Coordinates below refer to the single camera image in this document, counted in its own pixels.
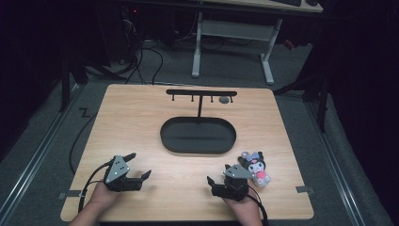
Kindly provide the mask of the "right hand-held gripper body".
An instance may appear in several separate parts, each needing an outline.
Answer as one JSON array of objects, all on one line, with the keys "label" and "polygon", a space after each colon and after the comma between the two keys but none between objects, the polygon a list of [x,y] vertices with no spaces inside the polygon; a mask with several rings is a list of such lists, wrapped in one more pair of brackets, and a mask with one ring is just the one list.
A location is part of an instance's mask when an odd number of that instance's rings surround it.
[{"label": "right hand-held gripper body", "polygon": [[215,184],[211,187],[213,196],[223,199],[241,201],[248,194],[248,179],[252,178],[251,173],[240,165],[232,165],[230,169],[224,170],[225,176],[222,184]]}]

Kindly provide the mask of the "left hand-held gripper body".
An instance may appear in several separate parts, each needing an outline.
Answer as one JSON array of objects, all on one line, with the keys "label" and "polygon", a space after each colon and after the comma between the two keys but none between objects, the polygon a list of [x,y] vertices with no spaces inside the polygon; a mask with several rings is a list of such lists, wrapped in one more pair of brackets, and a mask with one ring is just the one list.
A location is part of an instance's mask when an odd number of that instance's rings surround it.
[{"label": "left hand-held gripper body", "polygon": [[119,154],[111,159],[104,175],[104,184],[109,190],[121,192],[141,189],[142,183],[140,182],[140,178],[127,177],[127,173],[130,170],[127,163],[123,160],[123,156]]}]

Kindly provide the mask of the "black and pink plush keychain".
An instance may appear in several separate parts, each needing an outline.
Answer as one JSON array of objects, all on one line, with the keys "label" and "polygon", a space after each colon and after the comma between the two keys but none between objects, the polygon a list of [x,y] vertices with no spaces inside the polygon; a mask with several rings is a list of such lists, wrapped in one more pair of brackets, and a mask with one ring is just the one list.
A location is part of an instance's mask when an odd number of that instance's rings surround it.
[{"label": "black and pink plush keychain", "polygon": [[269,184],[271,177],[265,171],[266,164],[262,152],[242,152],[237,160],[243,168],[251,173],[252,181],[256,186],[264,187]]}]

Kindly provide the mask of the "person's right hand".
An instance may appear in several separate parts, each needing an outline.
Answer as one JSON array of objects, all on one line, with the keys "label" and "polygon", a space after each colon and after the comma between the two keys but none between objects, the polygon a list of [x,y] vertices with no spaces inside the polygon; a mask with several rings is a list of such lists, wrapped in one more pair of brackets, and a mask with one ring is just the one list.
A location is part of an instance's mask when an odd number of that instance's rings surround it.
[{"label": "person's right hand", "polygon": [[224,199],[224,202],[240,220],[261,218],[258,204],[255,202],[255,198],[250,195],[246,195],[241,201]]}]

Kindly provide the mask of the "person's left hand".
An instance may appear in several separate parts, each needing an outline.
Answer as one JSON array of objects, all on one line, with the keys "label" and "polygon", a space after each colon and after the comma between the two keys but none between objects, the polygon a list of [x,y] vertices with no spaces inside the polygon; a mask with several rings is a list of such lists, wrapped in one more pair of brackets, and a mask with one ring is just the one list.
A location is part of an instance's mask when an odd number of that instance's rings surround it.
[{"label": "person's left hand", "polygon": [[116,202],[119,195],[119,192],[109,190],[104,183],[98,183],[93,190],[89,203],[107,209]]}]

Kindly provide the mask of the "black hook rack with tray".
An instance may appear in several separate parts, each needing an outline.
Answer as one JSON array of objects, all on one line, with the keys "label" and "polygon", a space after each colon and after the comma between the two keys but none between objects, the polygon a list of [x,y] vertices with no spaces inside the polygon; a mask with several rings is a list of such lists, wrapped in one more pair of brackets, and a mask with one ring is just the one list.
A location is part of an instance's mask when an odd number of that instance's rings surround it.
[{"label": "black hook rack with tray", "polygon": [[234,126],[222,119],[203,117],[203,98],[226,98],[232,103],[236,91],[167,89],[166,94],[175,100],[176,95],[199,97],[198,113],[195,117],[173,117],[164,122],[160,129],[160,138],[166,149],[173,153],[224,154],[234,145],[236,130]]}]

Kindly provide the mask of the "black metal stand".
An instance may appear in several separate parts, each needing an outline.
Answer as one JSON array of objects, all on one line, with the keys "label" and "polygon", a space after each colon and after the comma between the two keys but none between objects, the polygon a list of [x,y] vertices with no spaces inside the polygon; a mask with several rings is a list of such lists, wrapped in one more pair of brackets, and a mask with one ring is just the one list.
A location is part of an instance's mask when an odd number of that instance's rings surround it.
[{"label": "black metal stand", "polygon": [[316,122],[319,129],[325,133],[325,117],[327,112],[327,94],[328,94],[328,75],[311,75],[307,78],[302,78],[294,83],[291,83],[285,87],[274,90],[275,95],[281,95],[290,90],[294,89],[304,89],[302,94],[302,100],[304,102],[312,102],[314,100],[318,101],[318,110],[316,114]]},{"label": "black metal stand", "polygon": [[60,112],[64,112],[70,102],[71,77],[78,85],[85,85],[88,82],[84,59],[78,55],[65,55],[62,61]]}]

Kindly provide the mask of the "black computer tower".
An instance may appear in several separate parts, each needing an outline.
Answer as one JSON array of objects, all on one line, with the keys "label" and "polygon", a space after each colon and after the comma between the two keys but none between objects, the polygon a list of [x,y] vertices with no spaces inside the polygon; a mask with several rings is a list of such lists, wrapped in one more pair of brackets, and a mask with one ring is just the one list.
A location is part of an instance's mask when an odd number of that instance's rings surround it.
[{"label": "black computer tower", "polygon": [[141,30],[138,24],[138,9],[122,6],[120,8],[122,30],[127,43],[127,59],[135,62],[136,51],[141,43]]}]

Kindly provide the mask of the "white-legged wooden desk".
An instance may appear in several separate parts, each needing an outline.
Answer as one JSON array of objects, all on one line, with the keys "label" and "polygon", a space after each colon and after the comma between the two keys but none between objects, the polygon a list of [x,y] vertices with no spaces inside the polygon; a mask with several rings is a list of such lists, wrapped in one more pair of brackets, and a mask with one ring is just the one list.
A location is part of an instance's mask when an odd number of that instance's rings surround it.
[{"label": "white-legged wooden desk", "polygon": [[[310,6],[301,0],[301,7],[293,7],[270,0],[199,0],[199,4],[205,3],[224,4],[236,7],[250,7],[254,9],[270,9],[273,12],[298,12],[306,15],[321,14],[324,9],[318,3],[317,6]],[[192,76],[200,76],[201,62],[201,38],[203,36],[233,38],[239,40],[260,40],[266,41],[268,46],[265,52],[260,54],[260,61],[263,66],[263,74],[268,85],[274,84],[273,74],[270,69],[269,58],[275,45],[279,30],[282,24],[282,17],[278,17],[273,25],[249,24],[244,22],[228,22],[226,19],[204,19],[202,13],[197,17],[196,47],[193,56]]]}]

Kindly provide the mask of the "black keyboard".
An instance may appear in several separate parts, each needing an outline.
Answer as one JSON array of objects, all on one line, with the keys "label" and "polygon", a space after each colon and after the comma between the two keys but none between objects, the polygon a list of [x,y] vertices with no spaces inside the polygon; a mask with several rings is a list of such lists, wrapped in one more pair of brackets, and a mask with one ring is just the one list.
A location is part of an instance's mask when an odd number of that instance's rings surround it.
[{"label": "black keyboard", "polygon": [[301,7],[301,3],[302,3],[301,0],[270,0],[270,1],[285,4],[288,6],[293,6],[293,7]]}]

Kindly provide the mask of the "metal floor rail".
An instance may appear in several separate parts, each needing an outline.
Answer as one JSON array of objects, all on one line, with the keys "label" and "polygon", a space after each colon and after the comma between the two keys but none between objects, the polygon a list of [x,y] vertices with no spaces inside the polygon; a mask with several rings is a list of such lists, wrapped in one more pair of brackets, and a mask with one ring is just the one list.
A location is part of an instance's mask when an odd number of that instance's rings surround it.
[{"label": "metal floor rail", "polygon": [[327,138],[325,132],[322,131],[318,124],[316,109],[313,104],[305,103],[308,114],[311,117],[313,127],[315,128],[319,139],[322,142],[323,150],[326,156],[327,165],[329,167],[331,176],[334,180],[335,186],[340,194],[341,200],[345,207],[346,213],[350,218],[352,226],[366,226],[362,213],[354,197],[353,191],[347,183],[343,171],[338,163],[338,160],[332,150],[332,146]]},{"label": "metal floor rail", "polygon": [[73,85],[70,100],[62,108],[62,86],[56,86],[50,97],[28,121],[10,153],[0,163],[0,224],[12,216],[50,151],[70,106],[83,88],[84,85]]}]

